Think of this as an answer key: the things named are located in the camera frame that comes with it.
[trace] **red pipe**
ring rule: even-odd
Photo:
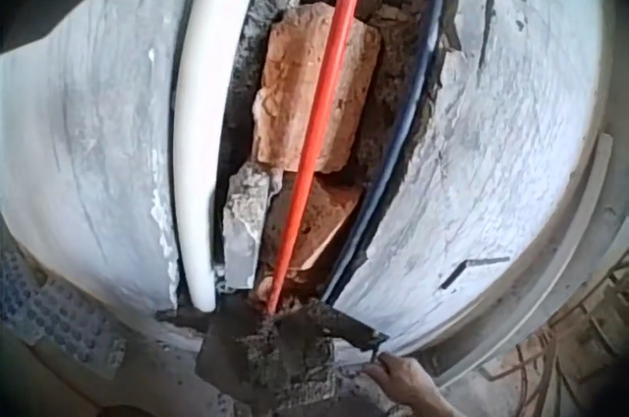
[[[330,33],[325,45],[321,71],[319,72],[316,91],[314,92],[313,109],[311,110],[308,130],[304,139],[304,148],[302,149],[297,178],[293,188],[291,206],[288,211],[286,227],[282,234],[282,243],[277,254],[271,294],[266,303],[266,312],[269,314],[274,314],[277,311],[279,296],[282,292],[284,279],[293,256],[293,249],[299,235],[306,204],[308,203],[308,196],[315,176],[316,160],[323,147],[323,138],[345,58],[350,29],[354,22],[354,11],[356,10],[357,1],[336,0],[336,8],[334,9]]]

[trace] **white pipe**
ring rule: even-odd
[[[227,90],[250,0],[195,0],[179,68],[173,166],[181,255],[193,304],[216,305],[214,191]]]

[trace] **finger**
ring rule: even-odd
[[[381,365],[376,363],[365,365],[363,372],[382,388],[385,388],[389,382],[389,375]]]
[[[380,353],[380,356],[378,356],[377,359],[380,360],[389,373],[391,373],[394,369],[399,368],[402,363],[401,358],[387,352]]]

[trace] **hand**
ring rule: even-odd
[[[410,406],[419,416],[456,415],[417,360],[388,353],[380,354],[378,360],[379,363],[366,365],[364,371],[391,400]]]

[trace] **dark blue conduit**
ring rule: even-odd
[[[356,264],[356,253],[364,249],[369,240],[366,238],[366,231],[370,221],[380,205],[402,147],[413,126],[415,116],[418,111],[421,113],[419,109],[421,109],[422,94],[439,36],[439,21],[443,12],[443,2],[444,0],[430,0],[429,11],[425,14],[428,18],[422,19],[420,24],[421,40],[417,51],[417,70],[409,90],[408,100],[397,115],[393,138],[386,148],[382,165],[365,195],[350,235],[343,245],[341,255],[334,265],[332,276],[321,297],[321,300],[329,305],[336,302],[341,291],[359,266]]]

